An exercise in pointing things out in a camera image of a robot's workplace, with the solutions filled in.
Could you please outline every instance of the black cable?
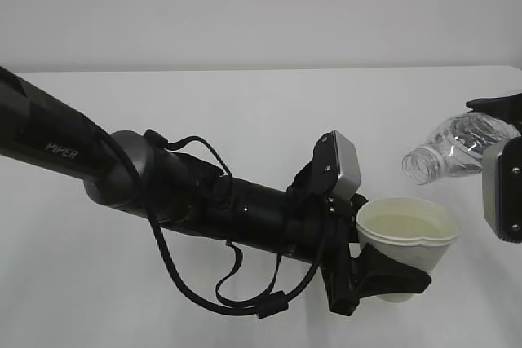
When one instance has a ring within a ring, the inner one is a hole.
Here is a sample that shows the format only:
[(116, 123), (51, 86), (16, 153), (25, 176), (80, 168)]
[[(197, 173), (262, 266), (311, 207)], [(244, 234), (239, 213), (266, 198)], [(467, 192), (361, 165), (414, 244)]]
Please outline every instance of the black cable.
[(233, 184), (233, 176), (232, 172), (228, 168), (228, 166), (225, 164), (223, 159), (221, 159), (221, 156), (214, 150), (214, 148), (210, 145), (209, 142), (204, 140), (201, 136), (188, 136), (187, 138), (181, 139), (175, 143), (168, 143), (166, 145), (166, 150), (168, 151), (178, 151), (179, 149), (185, 147), (187, 144), (191, 142), (199, 142), (203, 144), (205, 147), (208, 148), (210, 153), (214, 156), (214, 158), (219, 162), (221, 167), (223, 167), (223, 170), (225, 170), (225, 173), (228, 176), (228, 189), (225, 195), (223, 196), (223, 199), (220, 200), (220, 202), (226, 203), (228, 200), (230, 200), (230, 195), (232, 194), (232, 184)]
[(312, 281), (313, 276), (316, 274), (317, 269), (321, 265), (322, 256), (325, 252), (326, 247), (326, 239), (328, 237), (328, 206), (325, 203), (321, 203), (321, 198), (316, 197), (315, 200), (319, 205), (319, 209), (322, 217), (322, 233), (321, 233), (321, 242), (319, 243), (319, 248), (317, 249), (316, 257), (314, 258), (310, 268), (308, 269), (307, 274), (303, 277), (301, 282), (295, 286), (293, 290), (286, 294), (286, 300), (290, 302), (292, 299), (297, 297)]
[(169, 272), (169, 275), (174, 282), (176, 288), (190, 301), (196, 303), (197, 305), (206, 308), (209, 311), (213, 311), (214, 313), (222, 314), (222, 315), (254, 315), (256, 314), (256, 310), (253, 307), (247, 307), (244, 309), (231, 309), (230, 307), (216, 305), (213, 302), (207, 301), (205, 298), (200, 297), (196, 293), (194, 293), (181, 279), (179, 275), (174, 261), (170, 256), (170, 252), (168, 246), (165, 242), (165, 237), (163, 236), (163, 232), (161, 231), (161, 227), (157, 222), (156, 211), (152, 207), (152, 202), (150, 201), (148, 191), (146, 187), (143, 185), (141, 177), (138, 174), (134, 164), (131, 159), (127, 156), (126, 152), (123, 148), (104, 130), (96, 126), (96, 130), (101, 140), (107, 144), (116, 157), (121, 161), (123, 166), (125, 167), (127, 173), (130, 175), (130, 179), (134, 183), (136, 190), (138, 191), (139, 197), (142, 199), (143, 206), (145, 208), (145, 212), (147, 214), (148, 222), (150, 223), (150, 227), (153, 230), (154, 238), (157, 242), (157, 247), (159, 248), (161, 257), (163, 258), (163, 262), (165, 263), (166, 269)]
[[(217, 305), (213, 302), (210, 302), (206, 300), (203, 297), (200, 297), (196, 293), (194, 293), (181, 279), (181, 276), (179, 275), (174, 261), (172, 260), (172, 257), (170, 255), (169, 248), (165, 242), (165, 237), (163, 236), (163, 232), (161, 231), (161, 227), (159, 223), (157, 222), (157, 215), (156, 211), (153, 208), (153, 203), (150, 200), (147, 188), (144, 186), (141, 177), (139, 176), (138, 171), (136, 170), (134, 164), (132, 163), (131, 159), (127, 156), (126, 152), (123, 150), (123, 148), (103, 129), (96, 126), (96, 131), (100, 139), (107, 145), (107, 147), (113, 151), (113, 153), (116, 155), (116, 157), (121, 161), (123, 166), (125, 167), (127, 173), (130, 176), (130, 179), (134, 183), (136, 190), (138, 191), (139, 197), (141, 198), (143, 202), (143, 206), (145, 209), (145, 212), (147, 214), (148, 222), (150, 223), (150, 227), (153, 230), (154, 238), (157, 242), (157, 247), (160, 251), (161, 257), (163, 258), (163, 262), (165, 263), (166, 269), (174, 282), (174, 285), (176, 288), (191, 302), (196, 303), (197, 305), (209, 310), (213, 311), (214, 313), (222, 314), (222, 315), (235, 315), (235, 316), (243, 316), (243, 315), (255, 315), (258, 314), (257, 309), (255, 306), (245, 307), (245, 308), (230, 308), (226, 306)], [(208, 143), (199, 137), (192, 137), (197, 138), (198, 140), (201, 139), (202, 143), (207, 145)], [(224, 163), (222, 163), (223, 167), (226, 168), (226, 170), (229, 172), (228, 168)], [(325, 250), (326, 245), (326, 238), (327, 238), (327, 222), (328, 222), (328, 214), (326, 205), (323, 205), (321, 203), (321, 199), (319, 197), (316, 198), (318, 205), (320, 206), (320, 209), (322, 211), (322, 233), (321, 233), (321, 242), (319, 245), (319, 249), (317, 250), (316, 257), (313, 260), (310, 268), (308, 269), (307, 274), (303, 277), (301, 282), (288, 294), (285, 295), (286, 300), (289, 302), (295, 297), (297, 297), (310, 283), (312, 280), (312, 277), (316, 274), (317, 269), (319, 268), (319, 265), (321, 264), (322, 255)]]

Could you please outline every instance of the bottle neck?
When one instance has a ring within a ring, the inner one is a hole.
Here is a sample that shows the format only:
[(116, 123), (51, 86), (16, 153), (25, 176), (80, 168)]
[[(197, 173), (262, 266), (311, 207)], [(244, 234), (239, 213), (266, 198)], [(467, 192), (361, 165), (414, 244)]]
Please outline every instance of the bottle neck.
[(424, 185), (444, 176), (445, 161), (438, 146), (427, 143), (405, 156), (402, 167), (413, 181)]

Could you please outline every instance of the white tabletop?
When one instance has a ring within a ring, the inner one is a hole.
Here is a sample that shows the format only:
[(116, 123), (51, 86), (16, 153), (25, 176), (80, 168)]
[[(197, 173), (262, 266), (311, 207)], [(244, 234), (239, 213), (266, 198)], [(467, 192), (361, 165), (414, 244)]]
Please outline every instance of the white tabletop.
[[(56, 347), (515, 347), (522, 345), (522, 245), (484, 221), (480, 176), (412, 184), (400, 160), (465, 102), (522, 86), (508, 67), (375, 68), (21, 75), (108, 131), (153, 128), (171, 140), (206, 137), (239, 178), (285, 189), (337, 129), (355, 145), (360, 192), (445, 205), (461, 238), (427, 291), (394, 305), (361, 301), (331, 314), (320, 276), (290, 309), (263, 321), (211, 314), (177, 292), (148, 223), (91, 203), (82, 184), (0, 159), (0, 346)], [(190, 152), (210, 159), (200, 148)], [(232, 265), (223, 243), (166, 232), (186, 282), (208, 298)], [(248, 297), (275, 256), (246, 249), (224, 292)], [(307, 265), (285, 260), (291, 289)]]

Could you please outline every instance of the plastic water bottle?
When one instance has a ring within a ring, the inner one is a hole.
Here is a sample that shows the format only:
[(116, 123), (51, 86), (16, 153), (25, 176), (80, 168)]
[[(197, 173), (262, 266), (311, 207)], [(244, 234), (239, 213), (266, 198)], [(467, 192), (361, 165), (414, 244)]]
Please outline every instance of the plastic water bottle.
[(463, 177), (482, 170), (482, 156), (489, 146), (520, 136), (502, 120), (481, 112), (451, 117), (402, 160), (402, 168), (418, 184), (442, 177)]

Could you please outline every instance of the cup rim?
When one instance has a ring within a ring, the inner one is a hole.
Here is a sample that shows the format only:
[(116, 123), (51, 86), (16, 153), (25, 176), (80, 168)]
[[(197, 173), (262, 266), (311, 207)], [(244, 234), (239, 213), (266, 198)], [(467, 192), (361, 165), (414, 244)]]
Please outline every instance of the cup rim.
[[(436, 208), (442, 209), (446, 215), (446, 217), (451, 221), (451, 223), (454, 225), (454, 228), (456, 229), (456, 233), (452, 236), (446, 236), (442, 238), (432, 238), (429, 236), (418, 236), (414, 238), (400, 238), (396, 236), (387, 236), (384, 234), (379, 234), (375, 231), (372, 231), (366, 227), (361, 226), (359, 223), (359, 217), (361, 214), (361, 211), (365, 209), (367, 205), (371, 205), (372, 203), (375, 203), (377, 201), (383, 201), (383, 200), (413, 200), (420, 202), (425, 205), (431, 205)], [(420, 197), (383, 197), (380, 199), (372, 200), (359, 209), (356, 216), (356, 228), (358, 231), (361, 231), (363, 234), (368, 236), (369, 238), (376, 240), (380, 243), (384, 244), (394, 244), (397, 246), (427, 246), (427, 247), (440, 247), (440, 246), (448, 246), (455, 242), (460, 234), (460, 227), (458, 226), (457, 221), (448, 214), (446, 211), (446, 208), (444, 208), (442, 205), (439, 205), (437, 203), (434, 203), (429, 200), (421, 199)]]

